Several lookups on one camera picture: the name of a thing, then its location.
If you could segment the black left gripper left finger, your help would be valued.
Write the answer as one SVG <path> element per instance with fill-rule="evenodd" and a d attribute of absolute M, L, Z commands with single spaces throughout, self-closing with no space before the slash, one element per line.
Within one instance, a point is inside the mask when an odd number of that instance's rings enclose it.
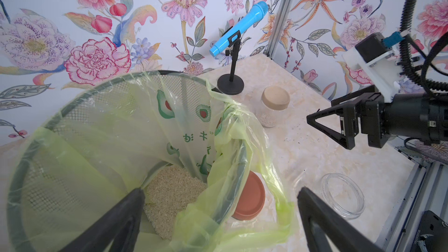
<path fill-rule="evenodd" d="M 134 189 L 107 211 L 63 252 L 132 252 L 140 232 L 145 196 Z"/>

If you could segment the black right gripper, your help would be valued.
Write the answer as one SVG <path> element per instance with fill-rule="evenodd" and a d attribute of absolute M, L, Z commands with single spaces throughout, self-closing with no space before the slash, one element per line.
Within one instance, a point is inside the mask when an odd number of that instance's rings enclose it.
<path fill-rule="evenodd" d="M 306 117 L 308 125 L 347 150 L 355 148 L 355 137 L 367 135 L 370 147 L 382 148 L 390 135 L 385 127 L 385 101 L 376 86 L 364 87 L 331 101 L 330 108 Z"/>

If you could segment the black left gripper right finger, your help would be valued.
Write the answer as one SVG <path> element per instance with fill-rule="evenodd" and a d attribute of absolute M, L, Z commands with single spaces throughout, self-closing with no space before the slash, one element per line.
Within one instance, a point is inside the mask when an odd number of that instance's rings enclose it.
<path fill-rule="evenodd" d="M 330 252 L 329 240 L 341 252 L 379 252 L 381 249 L 359 233 L 307 187 L 297 195 L 297 205 L 311 252 Z"/>

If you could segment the clear plastic rice jar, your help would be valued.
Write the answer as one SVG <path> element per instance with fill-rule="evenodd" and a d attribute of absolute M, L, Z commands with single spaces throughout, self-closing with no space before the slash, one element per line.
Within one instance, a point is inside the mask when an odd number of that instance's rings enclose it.
<path fill-rule="evenodd" d="M 347 220 L 359 218 L 365 210 L 364 194 L 348 176 L 328 173 L 320 179 L 322 199 L 341 217 Z"/>

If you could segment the rice jar beige lid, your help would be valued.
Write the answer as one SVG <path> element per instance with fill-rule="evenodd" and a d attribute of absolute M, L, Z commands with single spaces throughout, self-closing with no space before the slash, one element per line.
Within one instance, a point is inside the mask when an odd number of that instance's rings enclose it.
<path fill-rule="evenodd" d="M 273 128 L 284 117 L 289 107 L 291 97 L 289 93 L 279 86 L 266 87 L 255 106 L 255 116 L 263 127 Z"/>

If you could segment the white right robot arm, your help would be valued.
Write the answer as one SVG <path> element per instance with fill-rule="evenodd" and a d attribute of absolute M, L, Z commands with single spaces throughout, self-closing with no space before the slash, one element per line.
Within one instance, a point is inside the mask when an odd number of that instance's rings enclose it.
<path fill-rule="evenodd" d="M 373 148 L 384 147 L 391 137 L 426 146 L 448 140 L 448 84 L 427 77 L 448 46 L 448 34 L 439 35 L 424 53 L 411 37 L 416 3 L 404 1 L 398 31 L 388 37 L 372 33 L 343 55 L 346 65 L 363 71 L 371 86 L 308 115 L 308 125 L 347 150 L 355 147 L 358 134 L 365 134 Z"/>

